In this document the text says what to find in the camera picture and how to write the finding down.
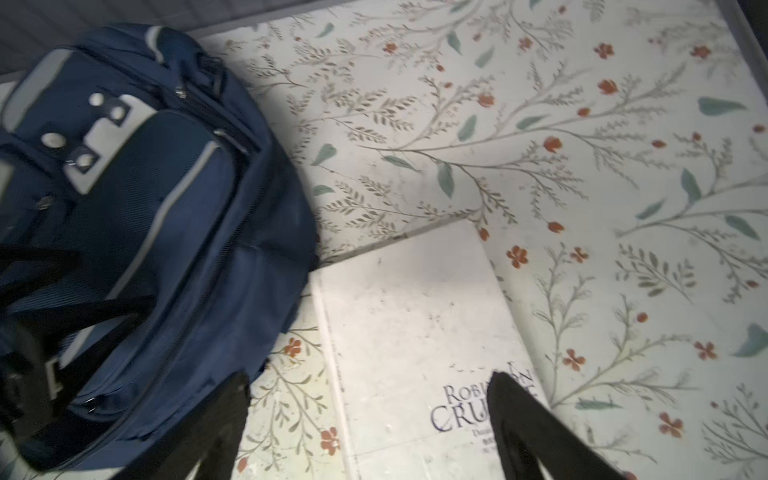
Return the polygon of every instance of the white book cover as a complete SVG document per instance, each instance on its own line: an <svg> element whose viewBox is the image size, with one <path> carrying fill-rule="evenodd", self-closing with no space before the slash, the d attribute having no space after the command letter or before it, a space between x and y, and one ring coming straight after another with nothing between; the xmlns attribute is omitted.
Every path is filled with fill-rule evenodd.
<svg viewBox="0 0 768 480"><path fill-rule="evenodd" d="M310 283L347 477L503 479L492 372L546 402L475 227L435 228Z"/></svg>

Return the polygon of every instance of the white floral surface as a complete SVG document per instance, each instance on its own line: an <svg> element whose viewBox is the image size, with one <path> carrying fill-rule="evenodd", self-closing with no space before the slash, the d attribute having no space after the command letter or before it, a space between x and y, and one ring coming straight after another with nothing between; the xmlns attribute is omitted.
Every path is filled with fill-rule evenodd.
<svg viewBox="0 0 768 480"><path fill-rule="evenodd" d="M768 477L768 108L714 4L362 0L203 43L300 169L323 262L469 217L583 440L627 478ZM304 304L234 478L345 478Z"/></svg>

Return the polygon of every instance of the zipper pull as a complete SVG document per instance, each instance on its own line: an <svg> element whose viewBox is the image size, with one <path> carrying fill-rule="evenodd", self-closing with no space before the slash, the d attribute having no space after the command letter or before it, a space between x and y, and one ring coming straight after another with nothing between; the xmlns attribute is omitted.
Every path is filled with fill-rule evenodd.
<svg viewBox="0 0 768 480"><path fill-rule="evenodd" d="M232 144L233 147L239 150L241 154L248 155L248 150L243 145L241 145L237 140L232 138L232 135L228 134L226 131L220 128L217 128L216 130L214 130L214 135L216 135L217 137L222 137L224 140L230 142L230 144Z"/></svg>
<svg viewBox="0 0 768 480"><path fill-rule="evenodd" d="M38 200L35 206L38 210L47 210L51 205L53 205L53 195L46 195Z"/></svg>

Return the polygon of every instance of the backpack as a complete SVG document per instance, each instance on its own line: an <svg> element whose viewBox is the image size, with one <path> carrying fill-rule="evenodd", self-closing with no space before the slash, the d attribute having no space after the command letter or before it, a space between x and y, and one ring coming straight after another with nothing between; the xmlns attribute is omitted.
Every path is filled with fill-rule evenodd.
<svg viewBox="0 0 768 480"><path fill-rule="evenodd" d="M39 470L124 466L232 373L258 377L316 264L312 211L243 85L170 28L112 25L50 51L10 94L0 126L5 252L78 258L0 312L0 415L13 423L19 318L34 331L31 318L68 306L151 299L59 414L16 439ZM20 258L0 254L0 291L45 276ZM124 320L55 346L52 402L50 374L114 341Z"/></svg>

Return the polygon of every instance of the backpack strap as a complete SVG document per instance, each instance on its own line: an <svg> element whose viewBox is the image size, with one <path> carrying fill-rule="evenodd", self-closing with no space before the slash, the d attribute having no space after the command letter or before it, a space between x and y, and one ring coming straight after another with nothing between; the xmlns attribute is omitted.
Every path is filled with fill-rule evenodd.
<svg viewBox="0 0 768 480"><path fill-rule="evenodd" d="M192 37L172 28L118 23L88 32L77 45L132 51L170 70L177 90L191 82L217 98L216 91L220 94L223 88L221 61L210 57Z"/></svg>
<svg viewBox="0 0 768 480"><path fill-rule="evenodd" d="M53 263L31 279L0 290L0 306L58 281L79 264L77 252L0 245L10 261ZM0 419L17 440L32 437L53 422L125 337L149 316L153 296L104 300L55 308L24 310L4 319L12 328L15 350L0 357ZM105 320L126 318L63 369L58 346L68 335Z"/></svg>
<svg viewBox="0 0 768 480"><path fill-rule="evenodd" d="M624 479L509 374L493 372L487 398L507 480L545 480L539 462L555 480Z"/></svg>

